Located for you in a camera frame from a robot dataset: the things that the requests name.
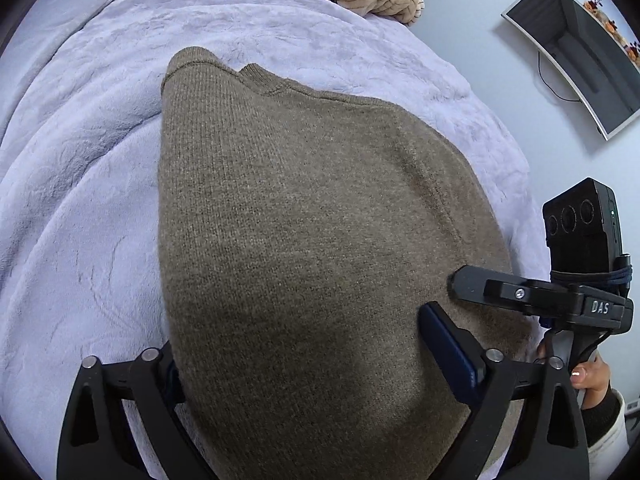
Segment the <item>right forearm white sleeve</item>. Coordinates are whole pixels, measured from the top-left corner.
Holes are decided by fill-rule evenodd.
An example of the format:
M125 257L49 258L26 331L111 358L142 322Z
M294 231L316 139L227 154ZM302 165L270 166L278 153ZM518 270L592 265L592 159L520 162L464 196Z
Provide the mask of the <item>right forearm white sleeve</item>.
M629 451L624 398L608 388L594 408L582 410L589 458L589 479L607 479Z

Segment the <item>right hand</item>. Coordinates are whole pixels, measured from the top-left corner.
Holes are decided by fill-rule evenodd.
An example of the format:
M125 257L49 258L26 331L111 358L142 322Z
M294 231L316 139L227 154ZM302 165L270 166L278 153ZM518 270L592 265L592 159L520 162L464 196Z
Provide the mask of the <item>right hand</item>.
M573 387L582 392L582 409L590 410L598 406L605 398L610 388L611 369L602 359L600 352L594 352L587 362L579 363L570 373Z

